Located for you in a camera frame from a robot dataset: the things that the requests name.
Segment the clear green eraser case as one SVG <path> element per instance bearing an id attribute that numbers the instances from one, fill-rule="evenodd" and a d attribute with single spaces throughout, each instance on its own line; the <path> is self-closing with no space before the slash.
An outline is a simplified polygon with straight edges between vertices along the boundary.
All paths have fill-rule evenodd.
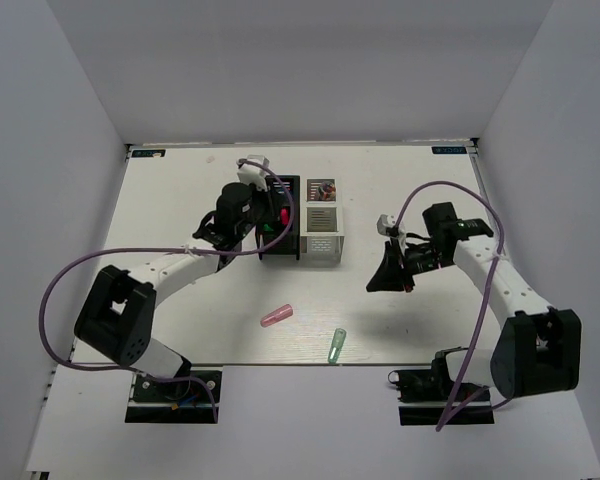
<path id="1" fill-rule="evenodd" d="M 347 332 L 342 328 L 336 328 L 330 344 L 330 349 L 327 357 L 329 364 L 334 365 L 338 363 L 339 356 L 341 354 L 344 342 L 346 340 Z"/>

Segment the pink stationery package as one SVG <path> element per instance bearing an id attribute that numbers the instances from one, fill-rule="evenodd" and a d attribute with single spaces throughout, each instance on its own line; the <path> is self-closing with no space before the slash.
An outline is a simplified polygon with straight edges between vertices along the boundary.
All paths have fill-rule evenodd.
<path id="1" fill-rule="evenodd" d="M 314 202 L 333 202 L 337 198 L 337 189 L 333 181 L 321 180 L 307 182 L 307 200 Z"/>

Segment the clear pink eraser case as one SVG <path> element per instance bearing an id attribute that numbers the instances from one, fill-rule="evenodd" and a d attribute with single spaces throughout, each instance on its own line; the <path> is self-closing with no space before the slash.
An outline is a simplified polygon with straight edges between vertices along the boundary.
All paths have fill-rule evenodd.
<path id="1" fill-rule="evenodd" d="M 293 307 L 290 304 L 285 304 L 268 314 L 264 315 L 260 320 L 260 326 L 268 328 L 283 320 L 290 318 L 294 314 Z"/>

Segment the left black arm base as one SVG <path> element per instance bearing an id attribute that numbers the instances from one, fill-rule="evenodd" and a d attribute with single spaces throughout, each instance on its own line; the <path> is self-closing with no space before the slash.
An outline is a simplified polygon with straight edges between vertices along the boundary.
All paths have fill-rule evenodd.
<path id="1" fill-rule="evenodd" d="M 219 414 L 222 371 L 192 370 L 195 381 L 160 383 L 135 375 L 130 389 L 127 424 L 213 425 Z"/>

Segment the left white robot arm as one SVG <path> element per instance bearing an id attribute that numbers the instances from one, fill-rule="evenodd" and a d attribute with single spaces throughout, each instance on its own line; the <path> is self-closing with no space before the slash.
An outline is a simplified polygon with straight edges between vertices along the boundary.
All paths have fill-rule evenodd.
<path id="1" fill-rule="evenodd" d="M 225 185 L 215 209 L 202 218 L 180 251 L 131 269 L 114 265 L 101 269 L 74 334 L 117 366 L 157 378 L 157 387 L 168 398 L 182 398 L 191 387 L 191 362 L 152 337 L 156 308 L 227 267 L 257 225 L 279 219 L 284 200 L 272 186 L 260 191 L 240 182 Z"/>

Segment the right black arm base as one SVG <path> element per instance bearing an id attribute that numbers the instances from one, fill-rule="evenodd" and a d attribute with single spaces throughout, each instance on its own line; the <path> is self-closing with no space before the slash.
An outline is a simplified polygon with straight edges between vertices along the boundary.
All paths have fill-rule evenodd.
<path id="1" fill-rule="evenodd" d="M 392 370 L 387 375 L 388 383 L 398 392 L 398 413 L 401 426 L 436 426 L 441 417 L 454 381 L 446 365 L 451 353 L 460 353 L 464 358 L 465 348 L 442 350 L 426 368 Z M 492 425 L 494 415 L 488 391 L 476 396 L 462 411 L 456 414 L 449 425 Z"/>

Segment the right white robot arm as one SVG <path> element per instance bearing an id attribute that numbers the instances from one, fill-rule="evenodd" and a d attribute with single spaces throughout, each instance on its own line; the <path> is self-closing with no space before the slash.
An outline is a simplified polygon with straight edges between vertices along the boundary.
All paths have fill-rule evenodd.
<path id="1" fill-rule="evenodd" d="M 409 293 L 417 275 L 455 266 L 489 296 L 500 336 L 494 347 L 474 351 L 466 369 L 461 365 L 467 350 L 457 347 L 437 352 L 428 373 L 399 374 L 408 401 L 464 399 L 480 387 L 493 387 L 506 399 L 575 389 L 582 333 L 577 314 L 554 307 L 531 288 L 498 253 L 484 220 L 458 218 L 450 202 L 432 205 L 423 220 L 426 236 L 379 217 L 384 256 L 367 291 Z"/>

